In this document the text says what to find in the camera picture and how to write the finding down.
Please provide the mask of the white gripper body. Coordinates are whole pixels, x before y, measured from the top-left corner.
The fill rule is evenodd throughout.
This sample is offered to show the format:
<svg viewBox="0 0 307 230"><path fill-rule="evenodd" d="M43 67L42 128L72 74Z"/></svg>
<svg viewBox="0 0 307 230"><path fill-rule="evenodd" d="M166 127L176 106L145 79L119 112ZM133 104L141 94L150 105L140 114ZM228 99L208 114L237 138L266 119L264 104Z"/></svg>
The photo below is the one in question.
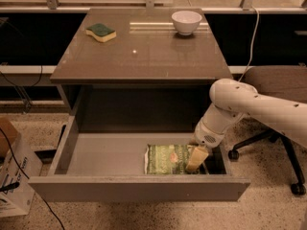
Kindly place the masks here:
<svg viewBox="0 0 307 230"><path fill-rule="evenodd" d="M224 127L219 126L218 129L213 129L208 127L203 121L198 122L194 132L196 143L209 149L216 148L224 139L224 135Z"/></svg>

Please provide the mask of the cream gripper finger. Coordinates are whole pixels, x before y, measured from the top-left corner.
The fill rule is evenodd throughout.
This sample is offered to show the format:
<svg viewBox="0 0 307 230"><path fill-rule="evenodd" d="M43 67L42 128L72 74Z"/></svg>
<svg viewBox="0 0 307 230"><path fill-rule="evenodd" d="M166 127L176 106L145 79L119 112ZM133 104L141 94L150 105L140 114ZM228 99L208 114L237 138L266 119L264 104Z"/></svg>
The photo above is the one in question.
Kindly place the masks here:
<svg viewBox="0 0 307 230"><path fill-rule="evenodd" d="M209 151L205 146L190 146L188 148L189 158L185 170L194 173L208 157Z"/></svg>

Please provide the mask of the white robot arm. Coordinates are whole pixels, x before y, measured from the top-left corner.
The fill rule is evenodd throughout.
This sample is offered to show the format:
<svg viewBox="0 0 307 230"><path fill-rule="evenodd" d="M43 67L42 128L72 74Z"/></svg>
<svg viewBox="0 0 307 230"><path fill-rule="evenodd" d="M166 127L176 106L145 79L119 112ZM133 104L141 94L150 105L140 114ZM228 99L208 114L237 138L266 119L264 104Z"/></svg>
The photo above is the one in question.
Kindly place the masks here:
<svg viewBox="0 0 307 230"><path fill-rule="evenodd" d="M307 147L307 104L262 95L252 85L216 80L209 91L211 105L195 127L192 142L216 148L227 130L244 116Z"/></svg>

